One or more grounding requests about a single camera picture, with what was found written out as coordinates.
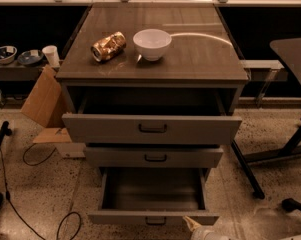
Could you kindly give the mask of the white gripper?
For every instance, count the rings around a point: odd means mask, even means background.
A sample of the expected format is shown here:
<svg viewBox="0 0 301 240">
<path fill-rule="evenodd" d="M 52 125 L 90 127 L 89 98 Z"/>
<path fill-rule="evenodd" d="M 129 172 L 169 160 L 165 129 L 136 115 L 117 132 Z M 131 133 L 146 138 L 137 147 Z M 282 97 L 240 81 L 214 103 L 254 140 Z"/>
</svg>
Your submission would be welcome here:
<svg viewBox="0 0 301 240">
<path fill-rule="evenodd" d="M 183 220 L 186 222 L 188 229 L 193 232 L 190 240 L 230 240 L 226 235 L 201 227 L 200 223 L 188 216 L 184 216 Z"/>
</svg>

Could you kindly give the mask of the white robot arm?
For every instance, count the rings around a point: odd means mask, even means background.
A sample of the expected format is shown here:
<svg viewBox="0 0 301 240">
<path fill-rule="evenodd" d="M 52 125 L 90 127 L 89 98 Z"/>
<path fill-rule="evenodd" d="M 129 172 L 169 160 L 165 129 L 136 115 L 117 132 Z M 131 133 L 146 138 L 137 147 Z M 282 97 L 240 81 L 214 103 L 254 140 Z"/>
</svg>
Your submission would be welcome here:
<svg viewBox="0 0 301 240">
<path fill-rule="evenodd" d="M 205 229 L 203 225 L 189 216 L 184 216 L 183 220 L 186 222 L 188 229 L 192 232 L 190 240 L 239 240 L 231 236 Z M 280 240 L 301 240 L 301 235 L 291 236 Z"/>
</svg>

